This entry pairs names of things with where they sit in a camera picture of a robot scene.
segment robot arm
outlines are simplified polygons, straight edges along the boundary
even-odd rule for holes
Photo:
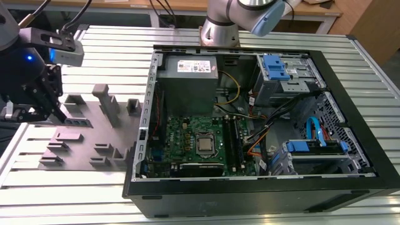
[[[35,47],[64,53],[76,50],[71,33],[20,29],[0,2],[0,97],[7,103],[0,120],[21,123],[51,117],[63,123],[67,117],[59,102],[63,95],[60,66],[47,65]]]
[[[285,3],[281,0],[209,0],[201,29],[205,46],[236,46],[239,26],[265,36],[280,21]]]

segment cpu socket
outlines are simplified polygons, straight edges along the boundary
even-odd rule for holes
[[[196,154],[203,158],[215,154],[213,134],[196,134]]]

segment green motherboard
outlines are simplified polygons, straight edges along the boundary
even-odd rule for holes
[[[248,136],[248,125],[244,118],[235,120],[239,141]],[[221,117],[169,117],[167,123],[165,147],[163,150],[153,149],[155,177],[169,177],[169,167],[179,163],[216,163],[224,164],[223,176],[247,176],[255,174],[253,161],[244,160],[244,152],[231,154],[241,158],[240,167],[229,168],[229,152],[225,147],[227,136],[224,136],[224,119]]]

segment ram slot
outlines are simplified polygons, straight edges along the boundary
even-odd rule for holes
[[[237,159],[240,168],[243,169],[244,156],[243,156],[243,145],[241,145],[241,139],[240,139],[240,133],[239,133],[237,120],[231,120],[231,127],[233,128],[231,133],[232,133],[232,140],[235,142],[233,147],[235,147],[236,159]]]
[[[232,140],[231,130],[231,119],[223,117],[223,136],[225,144],[227,165],[229,172],[235,172],[237,170],[237,164],[235,158],[235,142]]]

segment wooden desk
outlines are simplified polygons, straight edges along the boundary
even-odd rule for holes
[[[9,9],[36,9],[44,0],[3,0]],[[87,0],[52,0],[45,8],[48,11],[79,11]],[[171,7],[176,15],[201,15],[205,16],[207,0],[169,0]],[[153,0],[159,14],[167,14],[163,7]],[[151,8],[149,0],[129,0],[123,2],[105,2],[93,0],[88,12],[108,13],[145,13],[151,16],[152,27],[160,27],[157,16]],[[295,8],[295,20],[320,21],[321,25],[317,34],[327,34],[341,11],[333,4],[331,9],[321,8],[319,4],[312,5],[301,2]]]

